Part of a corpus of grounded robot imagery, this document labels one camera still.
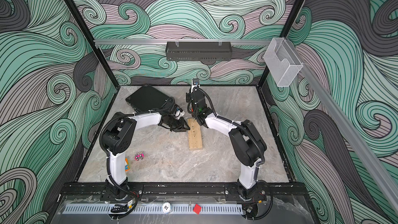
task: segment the wave pattern wall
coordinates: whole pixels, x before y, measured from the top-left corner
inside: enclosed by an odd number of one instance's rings
[[[63,0],[0,0],[1,223],[48,221],[115,91],[72,19]]]
[[[74,0],[95,38],[271,39],[294,0]],[[231,62],[168,62],[165,46],[103,46],[120,84],[257,84],[261,47],[234,47]]]
[[[289,33],[304,62],[398,182],[398,0],[306,0]],[[301,74],[267,104],[322,223],[398,223]]]

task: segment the wooden block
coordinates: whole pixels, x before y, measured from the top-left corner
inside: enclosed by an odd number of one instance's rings
[[[188,143],[189,143],[189,150],[201,150],[202,147],[202,133],[200,132],[200,126],[196,119],[189,118],[188,119],[188,126],[191,128],[188,131]]]

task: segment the red tag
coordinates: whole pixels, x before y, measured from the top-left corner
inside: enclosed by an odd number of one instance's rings
[[[193,208],[193,211],[197,214],[202,210],[202,207],[199,206],[198,204],[195,204],[195,207]]]

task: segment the white vented strip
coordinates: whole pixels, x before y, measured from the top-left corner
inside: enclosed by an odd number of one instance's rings
[[[63,214],[111,214],[114,205],[113,203],[70,203],[66,205]],[[137,204],[131,214],[164,214],[162,205],[162,203]],[[202,207],[200,214],[243,214],[241,204],[201,203],[200,206]],[[171,204],[171,207],[172,210],[168,214],[196,214],[193,211],[195,204],[189,206],[188,203],[178,203]]]

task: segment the black metal frame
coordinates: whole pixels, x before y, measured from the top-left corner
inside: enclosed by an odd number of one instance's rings
[[[67,7],[72,13],[72,16],[76,19],[78,26],[83,32],[83,35],[87,39],[87,41],[90,44],[90,47],[92,48],[93,52],[97,56],[99,62],[102,64],[105,72],[111,79],[113,85],[116,88],[116,92],[114,96],[112,97],[112,100],[107,108],[107,111],[105,112],[105,115],[101,121],[101,124],[96,131],[96,134],[94,135],[94,139],[87,150],[85,157],[83,159],[83,162],[79,168],[79,171],[75,177],[74,182],[72,183],[66,183],[64,187],[61,190],[61,197],[58,199],[57,204],[59,205],[62,198],[66,195],[102,195],[105,194],[105,182],[101,183],[79,183],[77,182],[82,170],[88,160],[89,155],[91,154],[91,151],[93,149],[93,146],[95,144],[95,141],[100,133],[100,130],[105,123],[106,117],[108,116],[108,113],[113,105],[113,102],[117,96],[117,93],[119,92],[120,84],[118,83],[115,75],[113,74],[111,68],[109,67],[106,58],[104,57],[102,51],[100,48],[96,47],[94,44],[94,37],[92,36],[90,30],[88,29],[86,23],[84,22],[79,10],[77,9],[76,4],[73,2],[73,0],[64,0]],[[304,0],[295,0],[295,3],[293,5],[293,8],[288,16],[288,19],[286,21],[286,24],[284,25],[284,28],[281,31],[280,37],[287,37],[287,34],[289,33],[294,21],[296,20],[297,15],[299,14],[299,11],[301,9],[302,4],[304,3]],[[271,114],[269,112],[269,109],[266,105],[264,95],[261,91],[262,86],[264,83],[266,83],[266,77],[269,75],[269,69],[266,67],[264,69],[263,74],[261,75],[261,78],[258,82],[258,84],[249,84],[249,85],[203,85],[203,86],[256,86],[261,104],[264,108],[264,112],[267,116],[269,126],[271,128],[272,134],[275,138],[275,142],[278,147],[278,151],[281,155],[281,159],[283,161],[286,174],[289,178],[289,183],[270,183],[270,189],[273,194],[293,194],[293,195],[303,195],[308,207],[310,208],[310,213],[311,216],[314,220],[315,223],[319,223],[318,217],[316,215],[316,211],[312,205],[311,199],[308,195],[308,192],[305,188],[304,183],[297,183],[295,181],[295,177],[292,173],[288,158],[286,156],[286,152],[283,148],[282,142],[278,136],[278,132],[275,128],[274,122],[271,118]],[[126,85],[126,86],[144,86],[147,84],[131,84],[131,85]],[[187,86],[189,85],[170,85],[170,84],[149,84],[152,86]],[[179,195],[193,195],[193,193],[196,192],[194,195],[207,195],[207,196],[213,196],[213,197],[220,197],[223,196],[224,199],[227,201],[236,201],[237,195],[236,192],[234,192],[234,187],[236,186],[236,183],[136,183],[136,182],[128,182],[128,185],[131,189],[141,189],[143,191],[143,194],[140,195],[140,200],[143,200],[145,197],[159,197],[159,196],[167,196],[167,195],[173,195],[175,196],[175,192],[179,192]]]
[[[87,27],[86,23],[83,20],[83,17],[80,15],[79,10],[77,9],[76,4],[73,2],[73,0],[64,0],[65,4],[67,5],[69,11],[71,12],[72,16],[75,18],[80,30],[82,31],[84,37],[87,39],[87,42],[90,44],[90,47],[92,48],[93,52],[95,53],[96,57],[98,58],[99,62],[101,63],[102,67],[104,68],[105,72],[111,79],[113,85],[115,88],[119,88],[120,85],[117,82],[117,79],[115,75],[113,74],[111,68],[109,67],[109,64],[107,63],[102,51],[97,48],[94,44],[94,37],[91,34],[89,28]]]
[[[292,7],[292,10],[289,13],[289,16],[287,17],[286,23],[283,26],[283,29],[281,31],[281,34],[279,35],[279,37],[287,37],[287,35],[289,34],[289,31],[291,29],[291,27],[293,26],[294,21],[297,18],[297,15],[300,13],[301,7],[304,4],[305,0],[295,0],[295,3]],[[258,86],[261,88],[264,83],[266,82],[266,78],[268,76],[269,73],[269,69],[266,68],[263,72],[263,74],[261,75],[260,80],[258,81]]]
[[[236,182],[230,183],[146,183],[146,182],[128,182],[130,189],[135,191],[142,191],[139,196],[141,202],[149,202],[157,199],[158,197],[214,197],[215,201],[232,201],[238,204],[247,204],[239,199]],[[105,183],[65,183],[61,189],[60,197],[57,201],[57,208],[65,196],[97,196],[101,200],[106,201],[106,184]],[[304,183],[269,183],[267,187],[259,188],[264,190],[265,196],[272,192],[273,196],[276,195],[294,195],[303,196],[308,210],[315,224],[319,224],[319,219],[316,214],[315,208],[312,204],[308,191]],[[262,200],[260,194],[255,197],[255,200]],[[48,217],[47,220],[52,220],[53,216]]]
[[[113,102],[115,102],[115,99],[116,99],[118,93],[119,93],[119,88],[116,88],[116,91],[113,94],[111,101],[109,102],[108,108],[106,109],[106,112],[105,112],[104,116],[102,117],[101,123],[100,123],[100,125],[99,125],[99,127],[98,127],[98,129],[97,129],[97,131],[96,131],[96,133],[94,135],[94,137],[93,137],[93,140],[91,141],[90,147],[88,148],[86,154],[84,155],[82,164],[79,167],[79,170],[78,170],[78,172],[76,174],[74,182],[77,182],[79,180],[79,178],[80,178],[80,175],[82,174],[82,171],[83,171],[83,169],[84,169],[84,167],[85,167],[85,165],[87,163],[88,157],[91,154],[91,151],[92,151],[92,149],[93,149],[93,147],[94,147],[94,145],[96,143],[96,140],[98,138],[98,135],[101,132],[102,126],[105,124],[105,120],[108,117],[108,114],[109,114],[109,112],[110,112],[110,110],[112,108]]]
[[[282,141],[279,138],[278,131],[276,130],[275,124],[271,117],[271,113],[269,112],[269,109],[267,107],[266,100],[264,98],[264,94],[261,91],[261,88],[259,86],[256,86],[256,89],[257,89],[258,97],[260,98],[261,104],[263,105],[264,112],[266,113],[268,124],[269,124],[269,127],[271,128],[272,136],[274,137],[276,146],[278,147],[278,151],[281,156],[281,159],[283,162],[283,167],[285,168],[287,178],[289,179],[289,182],[295,182],[296,181],[295,175],[293,174],[292,168],[289,163],[289,159],[287,158],[287,155],[286,155],[286,151],[283,148]]]

